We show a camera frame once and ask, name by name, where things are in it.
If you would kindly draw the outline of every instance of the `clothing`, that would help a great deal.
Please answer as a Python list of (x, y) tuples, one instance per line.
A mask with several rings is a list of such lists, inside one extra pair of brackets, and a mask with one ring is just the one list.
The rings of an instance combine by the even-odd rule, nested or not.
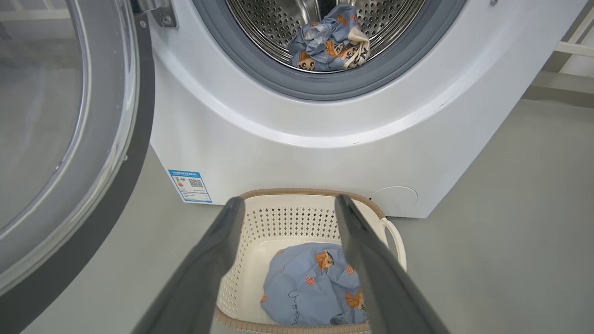
[(280, 250), (270, 262), (260, 305), (280, 324), (328, 326), (367, 319), (359, 276), (334, 244)]
[(369, 39), (357, 20), (355, 7), (334, 7), (321, 22), (301, 27), (291, 44), (291, 64), (308, 71), (337, 71), (363, 65)]

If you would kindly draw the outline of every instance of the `washing machine door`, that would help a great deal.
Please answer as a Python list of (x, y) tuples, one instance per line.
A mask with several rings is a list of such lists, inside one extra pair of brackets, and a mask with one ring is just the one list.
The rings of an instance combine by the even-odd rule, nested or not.
[(76, 277), (140, 174), (154, 107), (128, 0), (0, 0), (0, 333)]

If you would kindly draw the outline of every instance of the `laundry basket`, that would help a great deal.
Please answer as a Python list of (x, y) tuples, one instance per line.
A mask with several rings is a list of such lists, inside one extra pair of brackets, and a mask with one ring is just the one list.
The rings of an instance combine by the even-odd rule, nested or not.
[[(221, 280), (216, 319), (227, 327), (257, 333), (364, 333), (369, 323), (326, 327), (281, 326), (260, 307), (268, 266), (278, 250), (306, 242), (340, 244), (334, 213), (339, 193), (315, 189), (255, 190), (242, 195), (245, 217), (237, 258)], [(379, 239), (394, 240), (397, 259), (406, 270), (406, 254), (398, 230), (380, 208), (365, 197), (349, 194)]]

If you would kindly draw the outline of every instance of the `door hinge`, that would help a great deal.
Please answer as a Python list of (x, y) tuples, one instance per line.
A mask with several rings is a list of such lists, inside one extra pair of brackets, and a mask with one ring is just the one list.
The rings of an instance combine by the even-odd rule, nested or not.
[(163, 28), (178, 27), (171, 0), (132, 0), (132, 8), (150, 12), (157, 24)]

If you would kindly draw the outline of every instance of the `energy label sticker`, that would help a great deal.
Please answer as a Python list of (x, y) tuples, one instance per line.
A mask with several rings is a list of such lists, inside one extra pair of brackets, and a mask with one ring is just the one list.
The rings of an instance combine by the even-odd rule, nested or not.
[(179, 194), (186, 203), (212, 203), (204, 180), (198, 172), (168, 169)]

